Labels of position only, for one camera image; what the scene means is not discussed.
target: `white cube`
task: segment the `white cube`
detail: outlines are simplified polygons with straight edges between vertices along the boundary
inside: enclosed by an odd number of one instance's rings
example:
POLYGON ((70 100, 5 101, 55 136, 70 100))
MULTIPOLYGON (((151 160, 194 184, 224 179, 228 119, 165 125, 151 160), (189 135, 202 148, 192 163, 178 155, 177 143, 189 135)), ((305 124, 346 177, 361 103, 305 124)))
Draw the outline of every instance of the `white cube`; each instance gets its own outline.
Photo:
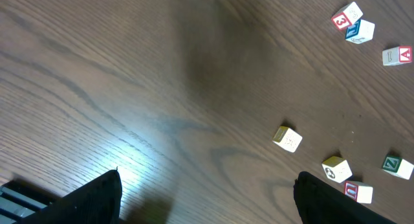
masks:
POLYGON ((342 183, 352 176, 348 162, 337 156, 332 156, 322 163, 323 171, 328 179, 342 183))
POLYGON ((331 18, 335 26, 339 29, 345 29, 353 25, 358 19, 362 17, 363 13, 355 2, 348 4, 341 8, 331 18))
POLYGON ((400 157, 388 155, 382 164, 382 169, 391 175, 398 176, 403 179, 409 179, 413 173, 414 165, 400 157))
POLYGON ((359 19, 354 25, 348 27, 345 40, 360 44, 374 38, 375 24, 359 19))
POLYGON ((399 46, 382 51, 383 65, 401 65, 413 61, 413 48, 411 46, 399 46))
POLYGON ((273 137, 273 142, 292 153, 296 151, 301 140, 301 135, 285 126, 280 126, 278 132, 273 137))
POLYGON ((356 181, 345 181, 343 193, 358 203, 371 204, 373 200, 372 186, 356 181))

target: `green block face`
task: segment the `green block face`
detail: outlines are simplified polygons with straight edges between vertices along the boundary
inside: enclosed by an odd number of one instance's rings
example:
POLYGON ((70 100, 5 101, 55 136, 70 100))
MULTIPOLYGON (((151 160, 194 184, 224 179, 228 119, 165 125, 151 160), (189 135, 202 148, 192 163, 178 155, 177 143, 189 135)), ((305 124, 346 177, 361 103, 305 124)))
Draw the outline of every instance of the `green block face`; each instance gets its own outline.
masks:
POLYGON ((398 169, 400 168, 400 164, 401 164, 400 157, 387 156, 382 165, 382 169, 387 170, 389 172, 396 173, 398 169))

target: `blue block face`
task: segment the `blue block face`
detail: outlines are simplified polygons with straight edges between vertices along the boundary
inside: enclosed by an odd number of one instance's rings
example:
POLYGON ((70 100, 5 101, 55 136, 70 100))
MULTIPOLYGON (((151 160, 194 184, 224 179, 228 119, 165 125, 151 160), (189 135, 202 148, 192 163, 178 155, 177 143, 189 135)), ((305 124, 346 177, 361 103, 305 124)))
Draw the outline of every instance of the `blue block face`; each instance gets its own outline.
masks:
POLYGON ((348 27, 347 34, 345 35, 345 39, 349 39, 351 37, 356 36, 360 32, 361 27, 361 19, 356 21, 354 25, 348 27))

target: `small cube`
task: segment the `small cube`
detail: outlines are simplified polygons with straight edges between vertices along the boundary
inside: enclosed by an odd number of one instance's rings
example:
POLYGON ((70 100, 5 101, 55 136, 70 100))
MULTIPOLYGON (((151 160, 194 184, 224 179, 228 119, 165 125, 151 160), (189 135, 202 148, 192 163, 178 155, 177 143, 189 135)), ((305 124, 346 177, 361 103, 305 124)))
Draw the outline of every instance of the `small cube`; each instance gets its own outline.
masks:
POLYGON ((375 24, 359 19, 354 25, 348 27, 345 40, 360 44, 374 38, 375 24))
POLYGON ((345 29, 354 25, 358 19, 362 17, 362 11, 355 2, 348 4, 341 8, 333 17, 331 18, 335 26, 339 29, 345 29))
POLYGON ((391 175, 403 179, 409 179, 411 177, 411 173, 413 172, 414 165, 400 157, 387 155, 384 163, 382 164, 382 169, 391 175))
POLYGON ((296 151, 301 140, 301 135, 285 126, 280 126, 278 132, 273 137, 273 142, 292 153, 296 151))
POLYGON ((358 203, 371 204, 374 188, 361 182, 345 181, 343 193, 358 203))
POLYGON ((411 46, 399 46, 382 51, 382 64, 401 65, 413 61, 413 48, 411 46))
POLYGON ((322 163, 323 170, 328 179, 342 183, 352 176, 348 162, 337 156, 332 156, 322 163))

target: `brown wood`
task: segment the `brown wood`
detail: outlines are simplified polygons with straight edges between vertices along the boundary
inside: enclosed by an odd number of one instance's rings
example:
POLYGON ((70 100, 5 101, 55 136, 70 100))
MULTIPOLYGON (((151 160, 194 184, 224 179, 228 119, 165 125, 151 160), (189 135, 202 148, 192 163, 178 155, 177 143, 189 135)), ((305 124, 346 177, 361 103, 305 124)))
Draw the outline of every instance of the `brown wood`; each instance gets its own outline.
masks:
POLYGON ((0 0, 0 183, 64 196, 118 167, 123 218, 301 223, 294 179, 342 189, 321 169, 340 153, 367 207, 411 223, 413 180, 380 167, 414 162, 414 63, 381 52, 413 31, 413 0, 0 0), (331 23, 351 1, 373 41, 331 23))

